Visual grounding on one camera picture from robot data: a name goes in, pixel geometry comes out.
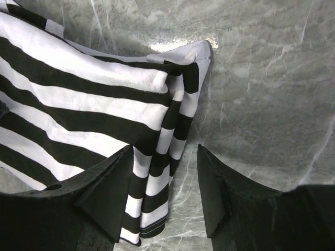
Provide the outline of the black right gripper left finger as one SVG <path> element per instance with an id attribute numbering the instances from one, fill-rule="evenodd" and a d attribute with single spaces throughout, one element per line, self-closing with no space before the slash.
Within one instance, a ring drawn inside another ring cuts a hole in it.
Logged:
<path id="1" fill-rule="evenodd" d="M 133 169 L 126 146 L 42 191 L 1 194 L 1 250 L 112 250 Z"/>

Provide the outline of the wide striped black white tank top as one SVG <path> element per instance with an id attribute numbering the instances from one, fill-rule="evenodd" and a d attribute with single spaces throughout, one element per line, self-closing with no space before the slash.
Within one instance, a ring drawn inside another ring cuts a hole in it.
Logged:
<path id="1" fill-rule="evenodd" d="M 120 239 L 161 233 L 169 186 L 210 65 L 209 42 L 130 58 L 65 40 L 63 26 L 1 1 L 1 169 L 42 191 L 133 148 Z"/>

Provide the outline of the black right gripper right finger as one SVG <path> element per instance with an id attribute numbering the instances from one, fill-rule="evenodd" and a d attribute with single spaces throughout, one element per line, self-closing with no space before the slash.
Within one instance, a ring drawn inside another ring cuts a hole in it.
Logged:
<path id="1" fill-rule="evenodd" d="M 214 250 L 334 250 L 334 186 L 281 192 L 244 176 L 202 145 L 197 170 Z"/>

